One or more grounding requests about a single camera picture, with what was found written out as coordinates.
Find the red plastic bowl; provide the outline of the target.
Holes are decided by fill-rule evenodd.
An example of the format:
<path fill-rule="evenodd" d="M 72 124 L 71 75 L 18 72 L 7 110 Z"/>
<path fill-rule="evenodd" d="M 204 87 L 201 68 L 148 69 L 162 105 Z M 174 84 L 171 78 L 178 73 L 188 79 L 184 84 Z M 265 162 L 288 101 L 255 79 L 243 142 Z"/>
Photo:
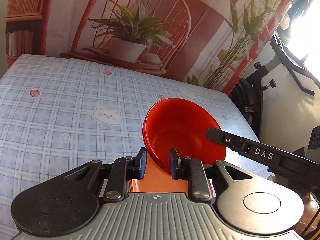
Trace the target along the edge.
<path fill-rule="evenodd" d="M 226 147 L 208 140 L 208 128 L 220 130 L 212 115 L 198 104 L 180 98 L 163 99 L 147 112 L 143 126 L 143 141 L 153 161 L 170 173 L 169 151 L 192 157 L 203 164 L 225 160 Z"/>

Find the blue plaid bedsheet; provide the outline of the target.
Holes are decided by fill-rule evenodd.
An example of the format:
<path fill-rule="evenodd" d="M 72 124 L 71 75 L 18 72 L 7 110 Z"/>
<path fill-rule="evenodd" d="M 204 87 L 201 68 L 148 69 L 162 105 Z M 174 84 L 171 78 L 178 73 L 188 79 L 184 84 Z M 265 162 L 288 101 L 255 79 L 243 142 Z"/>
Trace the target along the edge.
<path fill-rule="evenodd" d="M 1 239 L 17 233 L 10 207 L 20 192 L 93 159 L 135 155 L 147 111 L 167 98 L 193 101 L 222 130 L 257 139 L 226 94 L 94 62 L 20 56 L 1 77 Z"/>

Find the black exercise bike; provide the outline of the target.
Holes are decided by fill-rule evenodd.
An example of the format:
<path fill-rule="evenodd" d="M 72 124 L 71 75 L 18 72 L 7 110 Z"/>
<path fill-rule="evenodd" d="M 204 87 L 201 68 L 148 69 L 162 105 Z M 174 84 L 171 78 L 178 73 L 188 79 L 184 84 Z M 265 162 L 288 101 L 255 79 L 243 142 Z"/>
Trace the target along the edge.
<path fill-rule="evenodd" d="M 273 59 L 267 64 L 261 64 L 258 61 L 254 63 L 255 71 L 247 78 L 240 79 L 229 94 L 257 137 L 260 137 L 263 120 L 263 93 L 277 86 L 273 79 L 264 85 L 263 78 L 274 68 L 280 64 L 283 65 L 299 89 L 310 96 L 314 96 L 315 91 L 304 87 L 297 74 L 307 77 L 319 86 L 319 80 L 304 66 L 304 60 L 298 59 L 289 51 L 277 32 L 271 37 L 270 45 L 274 51 Z"/>

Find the printed room backdrop cloth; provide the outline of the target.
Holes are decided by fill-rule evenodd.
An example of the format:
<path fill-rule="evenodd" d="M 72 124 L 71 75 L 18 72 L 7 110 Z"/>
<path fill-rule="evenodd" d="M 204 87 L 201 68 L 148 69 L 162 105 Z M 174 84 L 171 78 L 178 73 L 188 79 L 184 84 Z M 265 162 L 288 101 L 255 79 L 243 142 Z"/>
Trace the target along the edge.
<path fill-rule="evenodd" d="M 9 64 L 74 58 L 230 93 L 293 0 L 8 0 Z"/>

